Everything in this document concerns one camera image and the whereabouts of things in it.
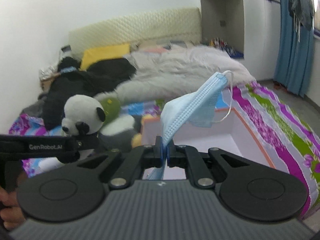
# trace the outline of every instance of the surgical mask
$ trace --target surgical mask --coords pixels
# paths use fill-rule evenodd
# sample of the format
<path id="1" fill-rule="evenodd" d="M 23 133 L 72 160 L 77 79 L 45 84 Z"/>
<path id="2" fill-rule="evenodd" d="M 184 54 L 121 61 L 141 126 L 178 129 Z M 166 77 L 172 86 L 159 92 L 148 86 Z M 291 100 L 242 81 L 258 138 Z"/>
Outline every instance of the surgical mask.
<path id="1" fill-rule="evenodd" d="M 176 98 L 165 104 L 160 120 L 162 126 L 163 147 L 166 150 L 168 143 L 180 127 L 189 122 L 197 127 L 212 127 L 215 122 L 223 121 L 231 112 L 231 101 L 229 111 L 224 118 L 214 121 L 214 110 L 218 96 L 228 84 L 226 74 L 231 73 L 230 87 L 233 86 L 233 73 L 225 71 L 216 72 L 196 92 Z M 154 169 L 147 179 L 162 179 L 165 163 L 162 168 Z"/>

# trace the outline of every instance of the person's hand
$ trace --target person's hand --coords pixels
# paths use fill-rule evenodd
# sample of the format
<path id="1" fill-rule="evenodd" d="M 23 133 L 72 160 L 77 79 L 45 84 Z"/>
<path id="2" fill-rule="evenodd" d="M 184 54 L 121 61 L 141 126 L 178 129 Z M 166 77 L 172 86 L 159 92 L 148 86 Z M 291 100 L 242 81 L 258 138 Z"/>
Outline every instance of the person's hand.
<path id="1" fill-rule="evenodd" d="M 19 185 L 27 177 L 26 173 L 22 172 L 17 179 L 17 184 Z M 22 214 L 21 208 L 19 207 L 16 190 L 7 193 L 0 187 L 0 201 L 7 206 L 7 208 L 0 211 L 0 216 L 4 221 L 3 225 L 6 229 L 13 230 L 26 220 Z"/>

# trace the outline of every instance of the white wall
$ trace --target white wall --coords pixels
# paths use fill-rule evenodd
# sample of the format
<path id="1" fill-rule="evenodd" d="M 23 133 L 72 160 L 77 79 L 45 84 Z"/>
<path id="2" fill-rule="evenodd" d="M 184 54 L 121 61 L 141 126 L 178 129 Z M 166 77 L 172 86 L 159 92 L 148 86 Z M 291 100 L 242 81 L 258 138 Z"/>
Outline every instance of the white wall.
<path id="1" fill-rule="evenodd" d="M 0 133 L 40 92 L 38 70 L 53 64 L 68 31 L 100 20 L 200 0 L 0 0 Z"/>
<path id="2" fill-rule="evenodd" d="M 201 13 L 203 39 L 210 41 L 219 37 L 228 41 L 227 28 L 220 26 L 221 20 L 227 20 L 226 0 L 201 0 Z"/>
<path id="3" fill-rule="evenodd" d="M 315 38 L 314 57 L 307 96 L 320 106 L 320 38 Z"/>

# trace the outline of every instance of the mask ear loop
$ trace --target mask ear loop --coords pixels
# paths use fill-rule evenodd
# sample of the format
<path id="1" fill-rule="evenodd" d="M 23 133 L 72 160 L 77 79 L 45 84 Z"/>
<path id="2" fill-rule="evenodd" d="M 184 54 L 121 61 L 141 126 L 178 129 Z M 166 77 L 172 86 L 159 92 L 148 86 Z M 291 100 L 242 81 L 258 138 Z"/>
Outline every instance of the mask ear loop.
<path id="1" fill-rule="evenodd" d="M 231 96 L 231 99 L 230 99 L 230 107 L 229 107 L 229 111 L 228 111 L 228 113 L 225 115 L 225 117 L 224 118 L 222 118 L 220 121 L 214 121 L 214 123 L 217 123 L 217 122 L 222 122 L 224 119 L 226 119 L 227 117 L 228 117 L 228 115 L 231 113 L 231 104 L 232 104 L 232 92 L 233 92 L 233 72 L 232 71 L 230 71 L 230 70 L 227 70 L 227 71 L 225 71 L 225 72 L 223 72 L 222 74 L 223 75 L 226 75 L 226 73 L 230 73 L 231 74 L 231 81 L 230 81 L 230 91 L 231 91 L 231 93 L 230 93 L 230 96 Z"/>

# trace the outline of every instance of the metal screw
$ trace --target metal screw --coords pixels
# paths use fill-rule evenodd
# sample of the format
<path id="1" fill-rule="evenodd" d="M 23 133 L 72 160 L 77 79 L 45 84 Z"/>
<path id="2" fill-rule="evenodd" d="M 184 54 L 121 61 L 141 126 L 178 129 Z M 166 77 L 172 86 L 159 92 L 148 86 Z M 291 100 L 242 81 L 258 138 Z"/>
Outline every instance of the metal screw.
<path id="1" fill-rule="evenodd" d="M 111 180 L 111 185 L 115 187 L 121 187 L 124 186 L 127 181 L 124 178 L 114 178 Z"/>
<path id="2" fill-rule="evenodd" d="M 201 179 L 198 179 L 198 184 L 204 187 L 211 186 L 213 184 L 213 180 L 210 178 L 201 178 Z"/>

